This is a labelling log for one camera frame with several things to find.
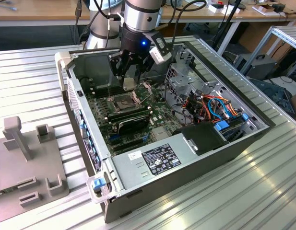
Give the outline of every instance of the black cable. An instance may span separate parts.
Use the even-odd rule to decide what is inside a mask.
[[[89,22],[88,25],[86,25],[85,29],[83,30],[83,32],[81,33],[80,37],[79,37],[79,43],[81,42],[81,38],[82,36],[88,32],[88,30],[90,30],[90,27],[92,25],[92,23],[94,22],[95,18],[98,16],[98,14],[100,13],[100,11],[98,11],[97,13],[95,13],[94,17],[92,18],[92,20]],[[83,50],[85,49],[87,40],[85,41],[84,45],[83,45]]]
[[[191,6],[192,4],[194,3],[198,3],[198,2],[203,2],[204,4],[200,7],[197,7],[196,10],[200,10],[202,9],[203,7],[206,6],[206,1],[205,0],[195,0],[195,1],[191,1],[190,3],[186,4],[180,11],[180,13],[178,14],[178,17],[177,17],[177,20],[176,20],[176,23],[175,23],[175,29],[173,31],[173,36],[172,36],[172,44],[175,42],[175,38],[176,38],[176,33],[177,33],[177,28],[178,28],[178,22],[180,20],[180,17],[182,15],[182,13],[186,10],[187,7]]]
[[[110,0],[108,0],[108,12],[109,12],[109,14],[111,13],[111,12],[110,12]],[[109,38],[110,28],[108,28],[107,30],[108,30],[108,32],[107,32],[107,38],[106,38],[105,48],[106,48],[107,45],[108,45],[108,38]]]
[[[85,33],[88,32],[88,30],[90,29],[90,26],[92,25],[92,23],[94,22],[95,18],[98,16],[99,13],[100,13],[100,11],[98,11],[98,12],[94,15],[94,17],[92,18],[92,20],[89,22],[89,24],[86,25],[85,29],[83,30],[83,32],[82,32],[81,35],[80,35],[79,42],[81,42],[81,38],[82,38],[82,36],[83,36]]]
[[[192,11],[197,11],[197,10],[202,9],[204,6],[206,6],[206,2],[205,2],[205,5],[204,5],[203,7],[202,7],[202,6],[199,6],[199,7],[195,8],[195,9],[190,9],[190,10],[185,10],[185,9],[184,9],[185,6],[184,6],[182,9],[177,8],[177,3],[176,3],[176,5],[174,6],[172,0],[170,0],[170,5],[171,5],[172,8],[176,8],[177,11],[192,12]]]
[[[282,43],[275,51],[274,53],[272,54],[271,58],[277,53],[277,51],[282,47],[284,46],[285,43]]]
[[[175,6],[173,7],[173,13],[172,13],[172,16],[168,22],[168,25],[170,25],[172,23],[175,15],[176,15],[176,11],[177,11],[177,0],[175,0]]]
[[[172,23],[175,15],[176,15],[176,9],[177,9],[177,0],[175,0],[175,6],[173,8],[173,13],[172,13],[172,16],[171,16],[169,22],[156,27],[155,30],[161,30],[161,29],[165,29],[166,27],[168,27]]]
[[[75,28],[74,28],[74,31],[73,31],[73,42],[74,42],[75,45],[77,44],[75,34],[76,34],[76,29],[77,29],[77,24],[78,24],[78,22],[79,22],[79,18],[76,17]]]
[[[75,9],[75,16],[76,16],[76,20],[75,20],[75,28],[73,31],[73,42],[76,45],[77,41],[76,41],[76,30],[77,30],[77,24],[79,22],[79,18],[82,15],[82,0],[78,0],[77,4],[76,4],[76,9]]]
[[[231,19],[233,18],[233,15],[237,9],[237,7],[239,6],[239,4],[241,3],[241,0],[236,0],[235,5],[228,17],[228,19],[225,22],[225,25],[223,26],[223,28],[220,31],[220,34],[218,36],[215,37],[215,42],[213,43],[212,48],[215,49],[221,39],[221,37],[223,36],[223,33],[227,30],[228,26],[230,25]]]
[[[108,15],[104,14],[104,12],[102,11],[102,9],[100,8],[99,4],[97,3],[96,0],[94,0],[96,7],[98,8],[98,10],[100,11],[100,13],[103,15],[103,17],[105,17],[106,19],[108,19]]]
[[[169,84],[169,81],[167,81],[167,83],[166,83],[166,85],[165,85],[164,101],[166,102],[166,104],[167,104],[169,107],[172,108],[172,106],[170,106],[170,105],[168,104],[167,100],[166,100],[166,92],[167,92],[167,86],[168,86],[168,84]],[[192,118],[191,118],[190,116],[187,116],[187,115],[185,115],[185,114],[183,114],[183,113],[181,113],[181,112],[175,110],[174,108],[172,108],[172,110],[175,111],[175,113],[181,114],[181,115],[187,117],[189,120],[192,121]]]
[[[280,77],[280,79],[281,79],[282,81],[286,82],[286,83],[292,83],[292,82],[294,81],[294,80],[291,79],[291,78],[288,78],[288,79],[291,79],[291,81],[286,81],[286,80],[282,79],[282,76]]]
[[[223,18],[223,20],[222,20],[222,22],[221,22],[221,24],[220,24],[220,26],[219,26],[219,28],[218,28],[218,30],[217,30],[217,33],[216,33],[216,35],[215,35],[215,37],[214,37],[213,44],[215,43],[215,39],[216,39],[216,37],[217,37],[219,31],[220,31],[221,28],[223,27],[223,23],[224,23],[224,21],[225,21],[226,13],[228,12],[228,9],[229,9],[229,3],[230,3],[230,0],[228,0],[228,4],[227,4],[227,8],[226,8],[226,10],[225,10],[224,18]]]

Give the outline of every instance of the power supply label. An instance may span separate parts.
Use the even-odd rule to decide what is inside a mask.
[[[143,152],[142,156],[154,176],[181,164],[169,144]]]

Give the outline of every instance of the wire bundle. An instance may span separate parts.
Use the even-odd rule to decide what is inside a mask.
[[[222,120],[222,118],[220,117],[220,115],[217,115],[215,113],[215,109],[216,109],[216,106],[217,106],[218,103],[223,107],[223,109],[225,110],[225,112],[228,114],[229,117],[234,117],[234,116],[237,116],[238,115],[238,113],[232,107],[230,101],[227,100],[226,98],[223,98],[223,97],[215,97],[213,95],[204,95],[203,98],[209,99],[209,102],[208,102],[209,112],[211,114],[213,114],[215,117],[217,117],[219,120]]]

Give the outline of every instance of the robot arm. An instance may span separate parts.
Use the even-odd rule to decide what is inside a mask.
[[[138,82],[154,63],[171,58],[172,46],[154,29],[161,4],[162,0],[126,0],[120,50],[109,56],[111,70],[121,85],[131,65],[136,65]],[[155,47],[150,50],[151,42]]]

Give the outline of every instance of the slotted aluminum table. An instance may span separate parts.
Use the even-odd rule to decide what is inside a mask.
[[[268,50],[267,54],[270,55],[271,52],[276,48],[279,41],[288,43],[290,46],[296,49],[296,26],[271,26],[265,36],[262,38],[258,46],[253,51],[249,60],[245,63],[243,68],[240,70],[242,74],[245,74],[252,64],[253,60],[257,57],[262,47],[267,43],[270,39],[271,35],[275,35],[278,37],[276,42],[271,46]],[[296,70],[296,62],[292,65],[292,67],[288,70],[287,75],[291,75]]]
[[[54,54],[64,46],[0,52],[0,129],[55,128],[70,194],[0,223],[0,229],[296,229],[296,122],[202,40],[190,41],[277,125],[234,161],[113,223],[91,202],[87,172],[60,95]],[[214,76],[198,63],[207,80]]]

